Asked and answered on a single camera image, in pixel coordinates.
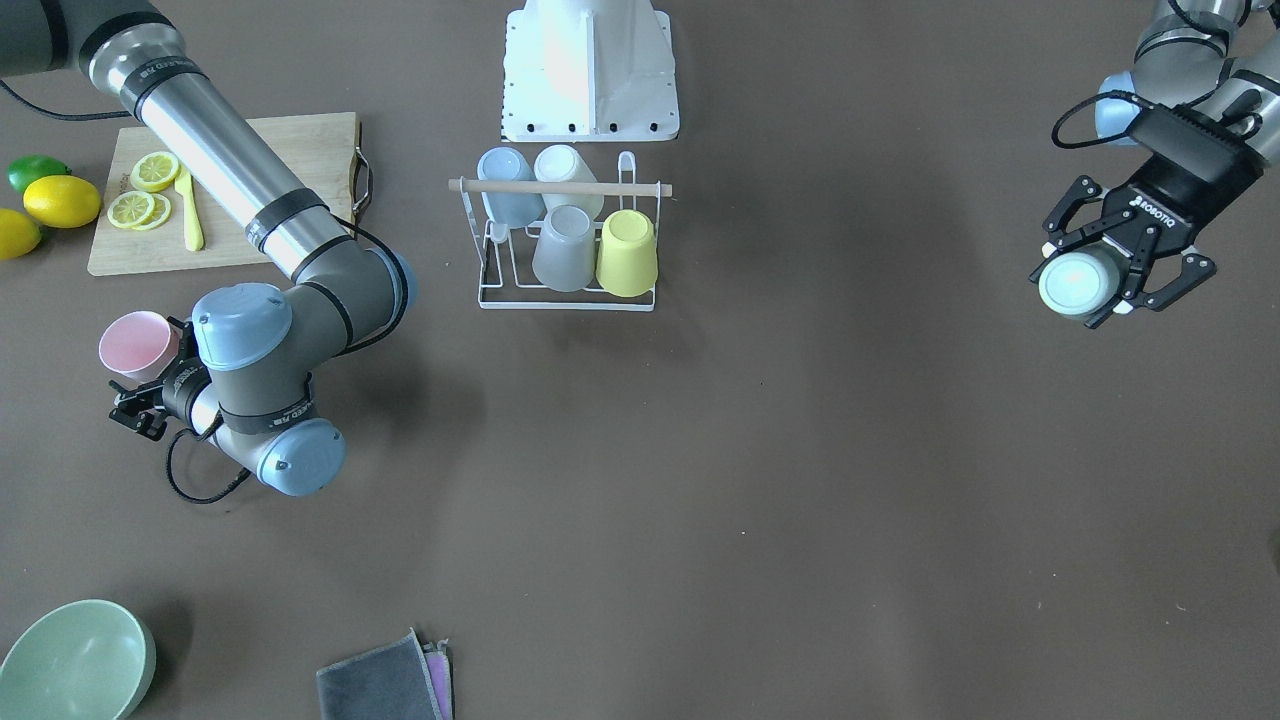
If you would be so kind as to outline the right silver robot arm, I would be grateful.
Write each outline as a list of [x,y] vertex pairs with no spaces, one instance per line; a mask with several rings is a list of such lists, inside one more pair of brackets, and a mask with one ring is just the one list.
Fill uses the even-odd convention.
[[198,300],[157,370],[115,388],[111,419],[160,439],[169,420],[288,496],[340,471],[344,436],[317,415],[314,370],[385,338],[416,296],[406,261],[334,215],[188,56],[147,1],[5,1],[3,76],[76,68],[150,128],[247,243],[291,279]]

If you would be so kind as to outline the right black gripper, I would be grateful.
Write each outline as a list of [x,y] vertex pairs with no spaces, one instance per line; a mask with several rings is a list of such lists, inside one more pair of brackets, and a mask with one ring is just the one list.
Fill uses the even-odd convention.
[[134,384],[129,387],[113,380],[110,386],[115,398],[110,418],[155,441],[163,437],[166,423],[174,419],[206,439],[212,434],[212,383],[198,356],[195,324],[168,319],[180,327],[178,355],[156,380],[132,380]]

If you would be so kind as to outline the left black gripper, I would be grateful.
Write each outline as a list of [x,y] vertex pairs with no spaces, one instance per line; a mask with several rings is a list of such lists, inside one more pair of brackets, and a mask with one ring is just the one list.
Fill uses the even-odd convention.
[[[1030,273],[1038,281],[1052,260],[1079,249],[1108,250],[1117,283],[1085,314],[1089,329],[1137,309],[1160,313],[1212,278],[1217,264],[1190,245],[1266,170],[1265,156],[1247,141],[1187,105],[1157,105],[1125,129],[1114,122],[1098,132],[1114,135],[1148,149],[1151,158],[1106,195],[1092,177],[1079,176],[1046,217],[1044,259]],[[1102,201],[1098,219],[1068,228],[1082,208]]]

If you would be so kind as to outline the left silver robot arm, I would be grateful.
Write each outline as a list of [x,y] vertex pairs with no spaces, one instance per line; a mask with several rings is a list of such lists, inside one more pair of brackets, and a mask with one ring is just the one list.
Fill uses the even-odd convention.
[[1105,188],[1078,177],[1044,219],[1030,273],[1042,302],[1088,328],[1138,307],[1162,311],[1216,272],[1196,247],[1279,154],[1279,49],[1231,56],[1252,15],[1275,1],[1160,1],[1132,68],[1082,102],[1097,145],[1139,146],[1148,159]]

